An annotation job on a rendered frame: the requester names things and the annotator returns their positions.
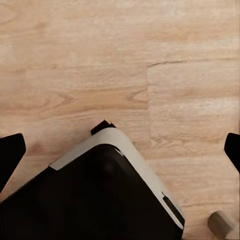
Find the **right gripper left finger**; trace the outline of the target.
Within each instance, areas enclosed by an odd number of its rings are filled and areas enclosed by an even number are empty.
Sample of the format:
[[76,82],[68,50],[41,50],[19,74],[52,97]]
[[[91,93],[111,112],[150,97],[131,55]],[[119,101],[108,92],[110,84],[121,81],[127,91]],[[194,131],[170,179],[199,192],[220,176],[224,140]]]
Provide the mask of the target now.
[[22,133],[0,138],[0,193],[26,153]]

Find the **pillar candle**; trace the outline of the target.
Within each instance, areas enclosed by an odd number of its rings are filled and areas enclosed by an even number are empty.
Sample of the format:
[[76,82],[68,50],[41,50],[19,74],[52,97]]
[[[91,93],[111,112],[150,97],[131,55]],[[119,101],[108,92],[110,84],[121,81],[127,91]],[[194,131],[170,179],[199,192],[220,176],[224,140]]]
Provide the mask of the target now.
[[218,240],[240,240],[240,223],[227,211],[216,211],[208,220],[208,227]]

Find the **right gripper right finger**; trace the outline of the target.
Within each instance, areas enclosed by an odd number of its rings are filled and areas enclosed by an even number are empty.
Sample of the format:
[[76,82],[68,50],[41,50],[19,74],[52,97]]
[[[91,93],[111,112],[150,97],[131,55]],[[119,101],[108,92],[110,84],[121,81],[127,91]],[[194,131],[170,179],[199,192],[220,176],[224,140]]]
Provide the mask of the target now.
[[227,135],[224,151],[230,158],[240,173],[240,135],[235,133],[229,133]]

